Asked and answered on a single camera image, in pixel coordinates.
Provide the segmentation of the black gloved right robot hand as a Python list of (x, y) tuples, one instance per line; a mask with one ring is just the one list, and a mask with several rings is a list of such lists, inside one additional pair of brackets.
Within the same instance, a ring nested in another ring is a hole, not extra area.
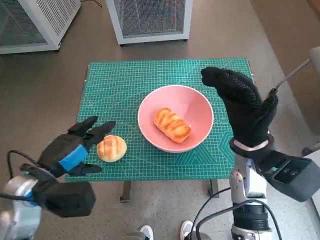
[(262, 100), (251, 78), (226, 68), (201, 70), (202, 83), (214, 87), (226, 107), (235, 140), (253, 148), (268, 139), (268, 128), (276, 115), (278, 96)]

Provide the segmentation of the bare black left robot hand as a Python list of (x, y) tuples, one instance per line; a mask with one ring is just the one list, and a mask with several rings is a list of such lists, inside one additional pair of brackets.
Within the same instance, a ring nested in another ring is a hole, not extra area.
[(90, 149), (99, 144), (112, 131), (116, 122), (107, 121), (94, 127), (97, 116), (90, 116), (82, 122), (77, 122), (67, 130), (67, 133), (55, 138), (41, 153), (37, 163), (56, 178), (64, 174), (74, 177), (96, 174), (102, 171), (95, 164), (85, 163)]

